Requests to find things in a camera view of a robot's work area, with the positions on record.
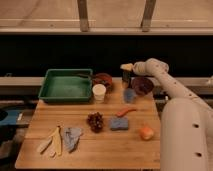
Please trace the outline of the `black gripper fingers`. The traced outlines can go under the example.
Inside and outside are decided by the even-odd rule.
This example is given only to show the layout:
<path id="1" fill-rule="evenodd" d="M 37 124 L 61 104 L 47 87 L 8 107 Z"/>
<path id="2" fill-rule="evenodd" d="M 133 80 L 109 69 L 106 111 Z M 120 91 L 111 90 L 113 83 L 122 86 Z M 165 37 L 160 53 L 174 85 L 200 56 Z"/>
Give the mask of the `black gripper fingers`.
<path id="1" fill-rule="evenodd" d="M 122 84 L 124 88 L 129 88 L 131 85 L 131 73 L 127 70 L 123 71 Z"/>

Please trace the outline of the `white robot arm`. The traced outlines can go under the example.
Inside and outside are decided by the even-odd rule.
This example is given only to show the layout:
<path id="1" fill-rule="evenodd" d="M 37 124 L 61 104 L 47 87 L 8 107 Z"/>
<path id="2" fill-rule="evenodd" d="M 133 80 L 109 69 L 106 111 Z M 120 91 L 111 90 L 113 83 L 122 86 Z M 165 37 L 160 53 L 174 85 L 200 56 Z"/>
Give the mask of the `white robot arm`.
<path id="1" fill-rule="evenodd" d="M 131 72 L 153 76 L 170 100 L 161 114 L 160 171 L 210 171 L 207 138 L 213 138 L 213 108 L 172 77 L 155 58 L 122 64 L 123 81 Z"/>

